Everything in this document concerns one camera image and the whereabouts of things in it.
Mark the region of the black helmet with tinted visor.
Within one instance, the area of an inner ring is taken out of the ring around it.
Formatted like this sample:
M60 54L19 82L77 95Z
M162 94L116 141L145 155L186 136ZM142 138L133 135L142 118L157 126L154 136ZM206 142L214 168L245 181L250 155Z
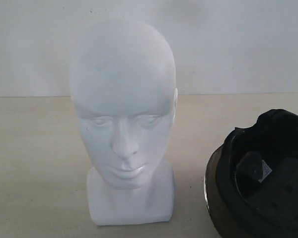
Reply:
M298 238L298 115L284 109L235 128L204 176L209 216L223 238Z

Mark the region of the white mannequin head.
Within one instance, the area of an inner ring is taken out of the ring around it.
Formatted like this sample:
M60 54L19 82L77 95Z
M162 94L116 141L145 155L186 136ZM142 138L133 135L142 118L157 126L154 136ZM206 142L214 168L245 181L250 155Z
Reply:
M91 160L87 200L98 226L170 220L173 167L165 159L178 91L173 52L152 26L102 21L78 39L71 99Z

